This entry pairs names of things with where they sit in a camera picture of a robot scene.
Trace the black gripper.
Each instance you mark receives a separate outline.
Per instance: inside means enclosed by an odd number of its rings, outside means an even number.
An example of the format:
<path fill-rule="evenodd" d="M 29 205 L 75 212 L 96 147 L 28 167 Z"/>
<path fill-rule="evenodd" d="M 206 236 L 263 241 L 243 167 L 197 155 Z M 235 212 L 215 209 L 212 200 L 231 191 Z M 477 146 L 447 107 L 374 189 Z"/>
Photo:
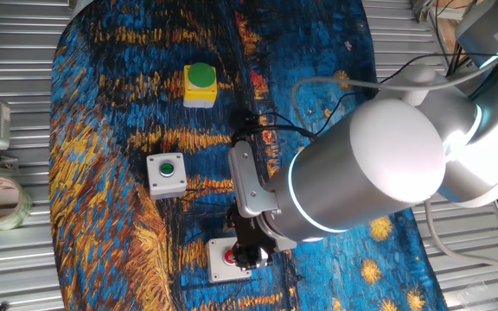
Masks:
<path fill-rule="evenodd" d="M 241 270 L 260 269 L 272 264 L 275 242 L 260 228 L 257 218 L 240 215 L 236 201 L 227 211 L 226 229 L 234 231 L 233 259 Z"/>

